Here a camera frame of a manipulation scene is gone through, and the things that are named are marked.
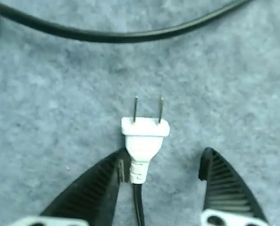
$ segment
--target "power cord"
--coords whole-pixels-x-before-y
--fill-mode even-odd
[[[43,33],[55,35],[62,38],[86,41],[86,42],[100,42],[100,43],[136,43],[145,41],[155,41],[161,39],[168,39],[181,34],[191,32],[200,28],[228,13],[241,7],[251,0],[234,0],[232,3],[207,14],[199,19],[164,28],[162,30],[148,31],[148,32],[100,32],[81,30],[74,27],[69,27],[57,23],[48,22],[32,15],[28,15],[15,8],[9,7],[0,3],[0,16],[9,19],[13,22],[25,25]]]
[[[138,226],[145,226],[142,184],[146,181],[150,161],[159,152],[164,137],[168,136],[170,131],[168,122],[162,119],[163,103],[164,100],[161,98],[158,118],[137,117],[136,97],[133,117],[124,117],[121,120],[125,148],[131,156],[130,182]]]

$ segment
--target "white plug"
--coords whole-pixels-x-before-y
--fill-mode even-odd
[[[121,119],[121,130],[125,135],[125,147],[131,156],[130,181],[143,184],[151,159],[158,153],[164,137],[169,135],[169,124],[162,119],[161,99],[159,118],[136,117],[138,98],[135,98],[133,117]]]

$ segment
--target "cable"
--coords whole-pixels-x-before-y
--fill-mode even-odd
[[[251,0],[234,0],[232,3],[229,3],[224,7],[191,22],[165,28],[162,30],[148,32],[116,33],[81,30],[41,20],[2,3],[0,3],[0,16],[16,23],[33,28],[40,32],[67,39],[100,43],[136,43],[168,39],[181,34],[185,34],[187,32],[191,32],[214,21],[215,19],[226,15],[227,13],[239,8],[240,6],[250,1]]]
[[[145,226],[144,220],[144,211],[142,204],[142,184],[133,184],[132,185],[134,205],[136,210],[136,218],[138,226]]]

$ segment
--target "carpet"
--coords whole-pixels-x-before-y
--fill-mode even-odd
[[[229,0],[2,0],[83,29],[183,23]],[[147,226],[199,225],[200,153],[213,147],[280,226],[280,1],[255,0],[194,32],[138,44],[65,40],[0,18],[0,226],[40,213],[124,146],[120,120],[164,118],[171,134],[143,185]],[[114,226],[136,225],[123,184]]]

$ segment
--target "plug strain relief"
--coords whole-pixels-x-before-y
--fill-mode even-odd
[[[132,159],[130,167],[130,181],[132,184],[143,184],[148,174],[149,161],[135,161]]]

